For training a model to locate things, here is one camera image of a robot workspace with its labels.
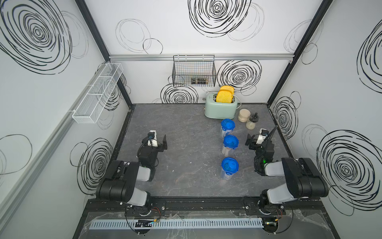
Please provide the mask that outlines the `clear plastic container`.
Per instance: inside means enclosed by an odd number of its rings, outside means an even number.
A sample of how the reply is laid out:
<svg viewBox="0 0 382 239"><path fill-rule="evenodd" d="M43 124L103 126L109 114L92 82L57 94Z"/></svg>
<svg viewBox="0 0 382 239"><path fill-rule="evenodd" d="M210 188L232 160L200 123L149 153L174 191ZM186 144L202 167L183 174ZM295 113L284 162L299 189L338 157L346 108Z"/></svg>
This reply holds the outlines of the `clear plastic container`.
<svg viewBox="0 0 382 239"><path fill-rule="evenodd" d="M230 180L236 172L237 170L225 170L224 168L221 168L220 178L222 180Z"/></svg>

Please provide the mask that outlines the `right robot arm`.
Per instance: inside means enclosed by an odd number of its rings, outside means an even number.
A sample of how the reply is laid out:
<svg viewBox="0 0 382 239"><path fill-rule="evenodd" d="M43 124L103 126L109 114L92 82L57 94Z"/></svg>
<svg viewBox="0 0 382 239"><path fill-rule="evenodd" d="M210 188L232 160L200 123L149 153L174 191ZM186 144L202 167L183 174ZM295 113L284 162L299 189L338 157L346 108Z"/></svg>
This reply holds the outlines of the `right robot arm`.
<svg viewBox="0 0 382 239"><path fill-rule="evenodd" d="M269 204L281 205L300 198L322 198L329 194L329 186L323 179L310 158L283 157L274 161L274 144L272 137L275 132L266 130L259 134L247 135L245 145L255 151L254 169L261 176L284 177L285 183L265 189L260 195L259 207Z"/></svg>

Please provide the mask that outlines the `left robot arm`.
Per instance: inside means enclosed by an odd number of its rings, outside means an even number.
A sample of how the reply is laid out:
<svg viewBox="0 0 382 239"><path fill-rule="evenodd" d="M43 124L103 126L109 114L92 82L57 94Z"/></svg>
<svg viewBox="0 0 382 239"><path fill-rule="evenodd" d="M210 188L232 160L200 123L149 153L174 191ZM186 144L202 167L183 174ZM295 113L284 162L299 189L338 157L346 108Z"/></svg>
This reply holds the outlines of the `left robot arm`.
<svg viewBox="0 0 382 239"><path fill-rule="evenodd" d="M159 165L158 153L167 149L166 135L159 142L155 133L149 132L137 151L137 161L114 160L110 163L97 186L96 198L151 210L150 193L136 188L136 182L151 182L154 179Z"/></svg>

